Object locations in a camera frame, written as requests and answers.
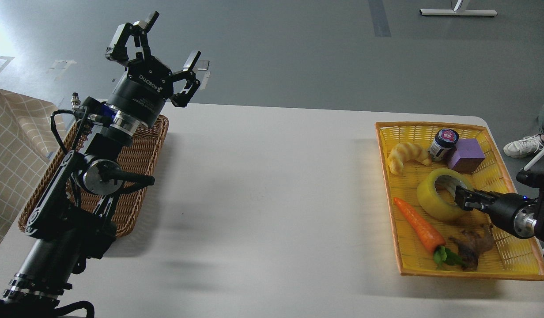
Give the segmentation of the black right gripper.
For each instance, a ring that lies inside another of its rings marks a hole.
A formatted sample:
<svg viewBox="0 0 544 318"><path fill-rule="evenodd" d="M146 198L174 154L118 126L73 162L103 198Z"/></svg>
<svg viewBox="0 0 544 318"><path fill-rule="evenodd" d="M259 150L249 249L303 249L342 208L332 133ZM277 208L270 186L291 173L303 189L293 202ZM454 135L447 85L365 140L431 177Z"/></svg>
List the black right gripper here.
<svg viewBox="0 0 544 318"><path fill-rule="evenodd" d="M529 239L535 236L536 200L517 193L496 193L493 191L474 191L460 185L455 189L455 203L463 211L476 209L486 213L493 225L518 238Z"/></svg>

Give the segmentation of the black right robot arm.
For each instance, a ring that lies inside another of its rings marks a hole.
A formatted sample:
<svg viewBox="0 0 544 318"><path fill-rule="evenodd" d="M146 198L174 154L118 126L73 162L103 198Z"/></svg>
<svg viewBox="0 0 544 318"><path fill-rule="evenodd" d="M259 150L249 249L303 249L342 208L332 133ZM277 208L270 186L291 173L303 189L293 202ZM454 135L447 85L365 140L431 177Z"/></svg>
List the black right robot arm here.
<svg viewBox="0 0 544 318"><path fill-rule="evenodd" d="M538 190L538 197L530 198L518 193L468 190L457 186L455 203L464 211L477 209L488 215L492 224L518 238L536 238L544 243L544 171L532 166L544 156L544 150L518 171L516 180Z"/></svg>

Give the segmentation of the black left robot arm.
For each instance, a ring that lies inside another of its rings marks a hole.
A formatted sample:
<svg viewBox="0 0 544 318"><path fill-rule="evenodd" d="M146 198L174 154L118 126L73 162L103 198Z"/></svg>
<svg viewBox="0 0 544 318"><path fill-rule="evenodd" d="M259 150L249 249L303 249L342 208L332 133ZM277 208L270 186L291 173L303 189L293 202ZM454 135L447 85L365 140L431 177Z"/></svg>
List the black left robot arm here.
<svg viewBox="0 0 544 318"><path fill-rule="evenodd" d="M104 102L80 102L73 94L72 110L65 111L76 119L71 144L57 131L55 116L62 111L51 114L61 161L26 220L24 233L36 241L0 298L0 318L66 318L77 310L95 316L91 302L60 306L59 298L72 288L70 276L84 272L88 259L101 259L115 241L120 197L155 182L125 171L119 155L131 148L138 129L155 126L167 101L186 107L201 84L195 73L199 51L175 72L152 55L147 35L158 17L154 11L145 21L118 26L105 58L125 72Z"/></svg>

